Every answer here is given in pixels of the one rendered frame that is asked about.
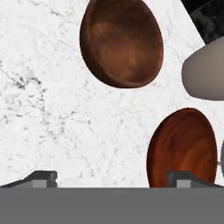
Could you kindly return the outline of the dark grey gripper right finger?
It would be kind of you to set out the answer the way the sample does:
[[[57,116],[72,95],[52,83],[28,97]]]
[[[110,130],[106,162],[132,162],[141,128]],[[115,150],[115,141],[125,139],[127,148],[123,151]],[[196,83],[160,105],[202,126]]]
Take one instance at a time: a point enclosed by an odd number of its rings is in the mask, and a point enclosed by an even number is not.
[[[218,187],[214,183],[197,178],[189,171],[168,171],[167,172],[167,187],[172,188],[201,188],[201,187]]]

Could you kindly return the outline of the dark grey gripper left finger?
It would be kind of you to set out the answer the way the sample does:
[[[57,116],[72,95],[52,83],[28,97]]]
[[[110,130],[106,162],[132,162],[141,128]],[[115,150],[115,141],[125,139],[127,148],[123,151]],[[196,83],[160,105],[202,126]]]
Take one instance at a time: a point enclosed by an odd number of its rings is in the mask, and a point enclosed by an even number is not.
[[[1,188],[57,188],[57,177],[56,171],[34,171],[24,179],[1,185]]]

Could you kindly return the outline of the small reddish wooden bowl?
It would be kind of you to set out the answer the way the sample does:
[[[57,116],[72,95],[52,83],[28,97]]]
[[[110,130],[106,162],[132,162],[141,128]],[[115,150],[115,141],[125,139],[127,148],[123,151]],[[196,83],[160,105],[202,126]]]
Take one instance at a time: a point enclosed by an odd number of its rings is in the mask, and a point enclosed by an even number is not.
[[[146,159],[149,185],[166,187],[168,171],[189,171],[213,183],[217,161],[212,125],[196,108],[182,108],[168,115],[150,140]]]

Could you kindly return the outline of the large brown wooden bowl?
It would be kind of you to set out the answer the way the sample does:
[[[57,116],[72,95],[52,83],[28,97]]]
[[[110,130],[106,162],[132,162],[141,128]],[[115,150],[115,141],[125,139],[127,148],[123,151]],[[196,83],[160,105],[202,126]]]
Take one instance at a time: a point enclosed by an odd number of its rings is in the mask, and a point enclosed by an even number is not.
[[[143,0],[89,0],[80,51],[90,72],[115,88],[151,83],[162,66],[162,34]]]

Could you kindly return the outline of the grey metal object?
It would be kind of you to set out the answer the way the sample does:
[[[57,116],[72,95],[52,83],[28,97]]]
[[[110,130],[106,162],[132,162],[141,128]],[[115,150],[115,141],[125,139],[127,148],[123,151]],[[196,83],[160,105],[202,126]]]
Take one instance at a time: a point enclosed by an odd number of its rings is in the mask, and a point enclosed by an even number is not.
[[[222,145],[220,147],[220,160],[217,165],[220,167],[222,177],[224,178],[224,140],[222,141]]]

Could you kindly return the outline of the beige grey rounded vessel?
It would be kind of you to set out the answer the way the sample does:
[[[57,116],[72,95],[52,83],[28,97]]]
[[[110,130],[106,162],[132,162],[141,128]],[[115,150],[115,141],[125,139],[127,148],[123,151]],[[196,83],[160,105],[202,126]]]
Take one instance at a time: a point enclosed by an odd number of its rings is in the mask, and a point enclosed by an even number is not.
[[[224,101],[224,37],[201,47],[183,63],[185,91],[194,98]]]

